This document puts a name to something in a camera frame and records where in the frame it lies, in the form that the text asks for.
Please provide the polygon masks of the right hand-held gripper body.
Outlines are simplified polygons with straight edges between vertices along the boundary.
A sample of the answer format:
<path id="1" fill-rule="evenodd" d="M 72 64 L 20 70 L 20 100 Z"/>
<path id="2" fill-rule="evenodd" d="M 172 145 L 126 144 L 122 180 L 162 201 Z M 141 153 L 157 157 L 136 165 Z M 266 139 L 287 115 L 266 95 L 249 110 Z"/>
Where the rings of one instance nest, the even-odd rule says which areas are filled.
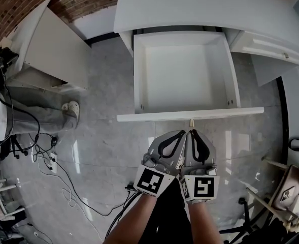
<path id="1" fill-rule="evenodd" d="M 220 176 L 214 164 L 183 167 L 181 187 L 187 203 L 207 202 L 216 199 Z"/>

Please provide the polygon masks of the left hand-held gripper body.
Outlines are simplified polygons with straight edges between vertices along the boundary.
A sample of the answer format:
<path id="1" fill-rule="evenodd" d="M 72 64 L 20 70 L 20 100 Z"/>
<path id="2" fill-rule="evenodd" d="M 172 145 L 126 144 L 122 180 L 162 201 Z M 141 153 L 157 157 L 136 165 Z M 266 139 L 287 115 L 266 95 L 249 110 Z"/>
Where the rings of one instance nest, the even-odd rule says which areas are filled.
<path id="1" fill-rule="evenodd" d="M 134 188 L 157 198 L 179 177 L 179 173 L 179 169 L 145 153 L 137 170 Z"/>

